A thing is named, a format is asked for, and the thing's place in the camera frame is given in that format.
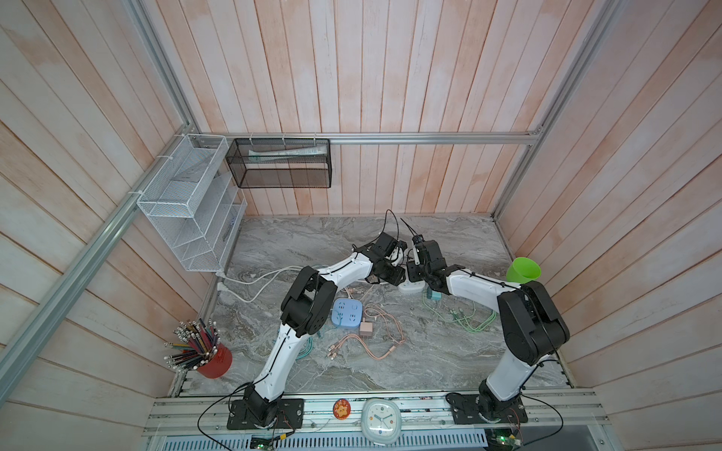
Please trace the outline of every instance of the alarm clock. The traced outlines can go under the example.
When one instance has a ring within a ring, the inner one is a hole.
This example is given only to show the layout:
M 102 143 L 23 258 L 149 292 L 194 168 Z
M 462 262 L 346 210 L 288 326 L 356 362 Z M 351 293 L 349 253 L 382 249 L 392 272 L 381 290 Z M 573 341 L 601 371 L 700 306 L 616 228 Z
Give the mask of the alarm clock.
M 401 411 L 388 400 L 366 400 L 361 413 L 361 432 L 377 445 L 391 445 L 401 435 Z

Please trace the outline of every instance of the white robot arm segment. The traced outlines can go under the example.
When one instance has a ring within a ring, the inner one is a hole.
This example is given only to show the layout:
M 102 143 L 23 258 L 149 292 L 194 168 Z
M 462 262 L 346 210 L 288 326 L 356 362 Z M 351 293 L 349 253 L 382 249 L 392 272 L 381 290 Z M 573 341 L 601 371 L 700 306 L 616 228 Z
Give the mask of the white robot arm segment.
M 363 254 L 353 255 L 338 263 L 318 270 L 318 275 L 336 284 L 340 292 L 353 282 L 363 280 L 371 273 L 371 260 Z M 277 399 L 286 387 L 286 379 L 291 372 L 298 353 L 305 348 L 309 334 L 296 336 L 295 330 L 288 324 L 281 324 L 276 343 L 261 374 L 254 380 L 256 392 L 264 399 Z
M 505 284 L 508 286 L 502 286 L 499 282 L 494 279 L 486 280 L 473 277 L 463 269 L 454 271 L 446 278 L 446 284 L 452 295 L 465 297 L 494 310 L 496 313 L 499 313 L 497 297 L 503 292 L 512 292 L 521 286 L 513 282 L 506 282 Z

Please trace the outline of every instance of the marble tabletop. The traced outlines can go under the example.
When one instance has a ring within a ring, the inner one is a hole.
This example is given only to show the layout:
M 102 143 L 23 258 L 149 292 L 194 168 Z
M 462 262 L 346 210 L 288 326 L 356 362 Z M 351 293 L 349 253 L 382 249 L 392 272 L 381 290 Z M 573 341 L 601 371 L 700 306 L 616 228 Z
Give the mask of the marble tabletop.
M 404 216 L 426 240 L 436 240 L 447 264 L 459 264 L 477 273 L 503 279 L 510 264 L 491 219 L 481 215 Z M 353 245 L 375 239 L 383 225 L 382 216 L 307 216 L 244 219 L 228 275 L 254 280 L 268 271 L 286 266 L 328 265 L 350 255 Z M 386 231 L 396 235 L 396 223 L 389 216 Z M 401 223 L 399 237 L 411 241 Z M 297 273 L 285 271 L 271 282 L 252 303 L 221 293 L 213 320 L 222 342 L 233 352 L 226 375 L 208 380 L 191 372 L 186 394 L 225 394 L 252 380 L 263 367 L 277 335 L 280 303 Z M 227 285 L 245 299 L 252 298 L 264 282 Z M 491 310 L 473 306 L 467 299 L 443 295 L 439 302 L 422 301 L 421 294 L 401 294 L 391 285 L 372 286 L 357 282 L 350 286 L 354 298 L 366 294 L 365 305 L 375 303 L 402 324 L 406 342 L 381 361 L 371 359 L 356 340 L 348 340 L 338 356 L 327 358 L 329 346 L 351 330 L 336 328 L 329 319 L 313 337 L 313 350 L 298 360 L 288 378 L 286 391 L 307 393 L 367 390 L 475 390 L 496 367 L 506 346 L 501 323 L 496 318 L 485 330 L 466 332 L 451 320 L 450 309 L 474 312 L 472 324 L 487 319 Z M 396 328 L 391 332 L 398 336 Z M 372 352 L 381 356 L 392 342 L 380 319 L 373 337 L 367 340 Z M 527 386 L 566 386 L 556 363 L 539 368 Z

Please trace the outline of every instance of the teal cable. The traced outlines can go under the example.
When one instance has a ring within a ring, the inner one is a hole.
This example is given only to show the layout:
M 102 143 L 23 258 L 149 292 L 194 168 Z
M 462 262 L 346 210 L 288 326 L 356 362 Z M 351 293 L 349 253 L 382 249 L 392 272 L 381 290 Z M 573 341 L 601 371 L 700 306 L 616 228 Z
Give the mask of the teal cable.
M 303 349 L 303 351 L 298 354 L 298 357 L 296 357 L 296 360 L 301 360 L 303 357 L 306 357 L 311 353 L 313 350 L 313 338 L 308 337 L 308 343 L 306 344 L 306 347 Z
M 428 303 L 426 303 L 426 291 L 425 291 L 425 290 L 422 292 L 422 298 L 421 298 L 421 300 L 422 300 L 422 302 L 424 303 L 424 306 L 425 306 L 426 308 L 428 308 L 429 310 L 431 310 L 431 311 L 432 311 L 436 316 L 438 316 L 439 319 L 442 320 L 444 323 L 457 323 L 457 324 L 459 324 L 466 332 L 469 332 L 469 333 L 478 333 L 478 332 L 483 331 L 484 329 L 486 329 L 487 327 L 489 327 L 489 325 L 491 325 L 491 324 L 494 322 L 494 320 L 496 319 L 496 317 L 497 317 L 497 313 L 494 312 L 494 311 L 492 311 L 492 314 L 491 314 L 486 320 L 482 321 L 480 324 L 478 324 L 476 327 L 474 327 L 474 326 L 471 325 L 471 319 L 474 317 L 474 314 L 475 314 L 476 311 L 477 311 L 477 304 L 476 304 L 476 302 L 472 302 L 472 307 L 473 307 L 473 309 L 472 309 L 470 315 L 464 316 L 464 311 L 463 311 L 463 310 L 459 310 L 460 315 L 457 315 L 455 310 L 450 310 L 450 314 L 451 314 L 451 316 L 453 316 L 453 319 L 452 319 L 452 320 L 447 320 L 447 319 L 444 318 L 434 307 L 432 307 L 431 305 L 428 305 Z

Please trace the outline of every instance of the power adapter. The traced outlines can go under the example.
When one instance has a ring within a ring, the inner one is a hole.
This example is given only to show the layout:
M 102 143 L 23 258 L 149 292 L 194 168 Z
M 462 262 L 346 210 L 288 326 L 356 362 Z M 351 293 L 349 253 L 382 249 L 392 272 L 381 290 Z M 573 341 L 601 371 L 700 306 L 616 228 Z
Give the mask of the power adapter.
M 369 323 L 368 321 L 361 321 L 361 324 L 359 325 L 359 337 L 371 338 L 372 335 L 373 323 Z

